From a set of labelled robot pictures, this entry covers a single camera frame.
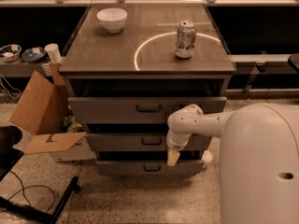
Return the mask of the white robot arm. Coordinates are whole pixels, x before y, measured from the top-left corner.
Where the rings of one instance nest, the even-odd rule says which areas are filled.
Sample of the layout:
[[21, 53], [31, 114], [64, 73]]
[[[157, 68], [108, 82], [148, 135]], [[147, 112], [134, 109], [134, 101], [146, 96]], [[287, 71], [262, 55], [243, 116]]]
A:
[[218, 137], [221, 224], [299, 224], [299, 106], [253, 104], [204, 114], [198, 105], [172, 113], [169, 166], [194, 134]]

